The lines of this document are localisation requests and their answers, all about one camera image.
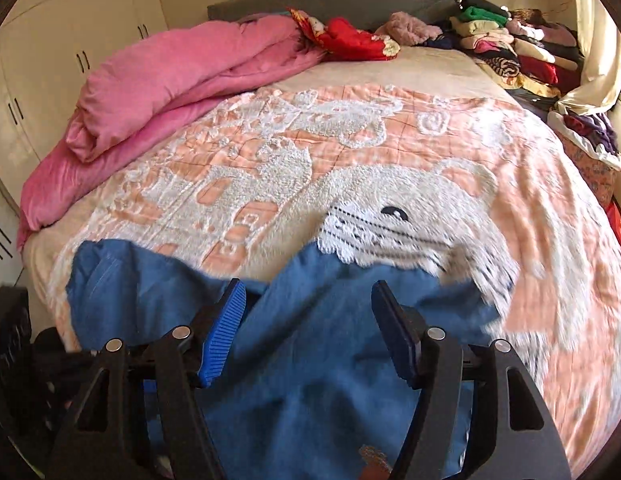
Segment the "mauve fuzzy garment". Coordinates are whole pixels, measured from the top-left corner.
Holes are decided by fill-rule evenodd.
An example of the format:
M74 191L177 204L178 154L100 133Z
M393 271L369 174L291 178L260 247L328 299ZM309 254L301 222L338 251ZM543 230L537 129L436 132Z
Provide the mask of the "mauve fuzzy garment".
M394 12L381 27L376 36L389 36L401 47L416 47L443 34L439 26L429 25L403 11Z

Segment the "stack of folded clothes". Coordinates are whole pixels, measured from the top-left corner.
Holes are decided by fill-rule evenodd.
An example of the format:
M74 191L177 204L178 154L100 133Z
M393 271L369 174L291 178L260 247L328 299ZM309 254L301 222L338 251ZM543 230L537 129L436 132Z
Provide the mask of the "stack of folded clothes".
M539 9L460 0L439 27L429 47L469 55L499 87L539 110L549 110L580 85L584 55L577 32L546 21Z

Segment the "cream curtain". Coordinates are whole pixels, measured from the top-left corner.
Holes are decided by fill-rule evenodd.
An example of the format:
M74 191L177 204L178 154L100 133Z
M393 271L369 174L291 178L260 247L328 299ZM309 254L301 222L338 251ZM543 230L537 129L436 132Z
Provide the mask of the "cream curtain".
M621 91L621 32L600 0L575 0L577 39L584 58L581 84L556 107L578 115L604 113Z

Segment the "pink folded quilt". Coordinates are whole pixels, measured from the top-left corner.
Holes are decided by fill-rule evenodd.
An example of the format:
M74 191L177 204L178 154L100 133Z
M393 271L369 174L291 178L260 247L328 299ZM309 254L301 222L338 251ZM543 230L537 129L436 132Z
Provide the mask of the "pink folded quilt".
M323 56L283 15L171 29L116 52L89 74L62 139L24 184L18 244L220 102Z

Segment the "peach white patterned bedspread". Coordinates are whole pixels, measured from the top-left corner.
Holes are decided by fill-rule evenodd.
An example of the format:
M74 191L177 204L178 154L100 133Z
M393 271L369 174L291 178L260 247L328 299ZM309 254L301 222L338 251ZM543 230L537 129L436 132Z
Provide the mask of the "peach white patterned bedspread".
M621 246L603 207L545 122L457 52L326 63L234 96L121 170L82 180L57 154L39 168L30 214L72 201L23 258L63 341L77 246L114 237L215 276L268 281L316 240L334 203L404 209L428 238L479 240L515 271L494 335L522 356L583 472L621 419Z

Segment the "blue denim lace-trimmed pants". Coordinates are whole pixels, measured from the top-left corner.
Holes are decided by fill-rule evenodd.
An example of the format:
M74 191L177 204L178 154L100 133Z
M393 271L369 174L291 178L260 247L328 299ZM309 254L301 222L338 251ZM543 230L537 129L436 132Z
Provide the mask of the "blue denim lace-trimmed pants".
M509 307L519 268L479 207L336 202L270 281L247 281L224 370L196 395L233 479L385 479L419 399L396 375L371 291L468 344Z

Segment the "red embroidered cloth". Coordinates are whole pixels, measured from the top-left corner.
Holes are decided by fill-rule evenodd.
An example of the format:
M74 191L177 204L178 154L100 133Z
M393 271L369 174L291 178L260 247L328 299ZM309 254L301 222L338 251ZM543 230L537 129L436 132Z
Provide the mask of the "red embroidered cloth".
M303 10L288 9L303 35L337 62L390 61L401 46L388 35L375 35L353 26L346 18L332 18L327 24Z

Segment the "floral storage box with clothes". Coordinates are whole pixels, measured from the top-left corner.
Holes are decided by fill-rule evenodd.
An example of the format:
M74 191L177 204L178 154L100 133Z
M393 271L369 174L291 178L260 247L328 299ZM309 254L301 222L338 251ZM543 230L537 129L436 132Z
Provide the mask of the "floral storage box with clothes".
M621 154L613 154L598 142L591 142L592 136L582 136L570 128L565 121L576 122L570 116L563 116L553 110L547 115L547 124L557 134L565 154L586 182L598 203L606 208L613 199L614 185L621 176Z

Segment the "red gift bag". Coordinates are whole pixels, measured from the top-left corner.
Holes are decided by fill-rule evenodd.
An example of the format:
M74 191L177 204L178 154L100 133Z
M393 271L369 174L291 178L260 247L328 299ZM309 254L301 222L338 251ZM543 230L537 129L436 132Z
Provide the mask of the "red gift bag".
M615 200L611 200L610 204L606 206L606 215L621 247L621 211Z

